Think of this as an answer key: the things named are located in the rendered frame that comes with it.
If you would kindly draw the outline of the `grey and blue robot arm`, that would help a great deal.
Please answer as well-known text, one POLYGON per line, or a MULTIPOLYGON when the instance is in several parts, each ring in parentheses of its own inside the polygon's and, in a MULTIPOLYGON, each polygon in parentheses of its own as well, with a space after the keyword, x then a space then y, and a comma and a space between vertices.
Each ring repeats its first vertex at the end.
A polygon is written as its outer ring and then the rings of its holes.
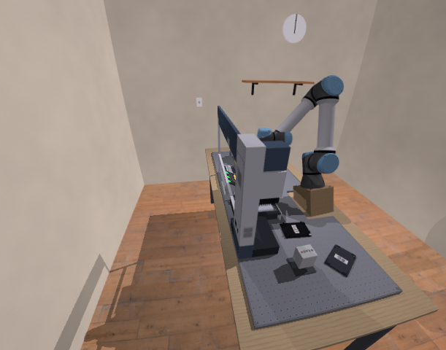
POLYGON ((257 137, 261 141, 284 141, 287 145, 291 145, 293 140, 291 130, 309 110, 319 105, 317 147, 312 152, 302 154, 301 187, 303 188, 325 187, 322 174, 333 173, 339 166, 339 158, 333 148, 334 122, 336 103, 339 102, 339 95, 343 90, 344 83, 338 76, 327 76, 312 86, 301 103, 274 132, 270 128, 258 129, 257 137))

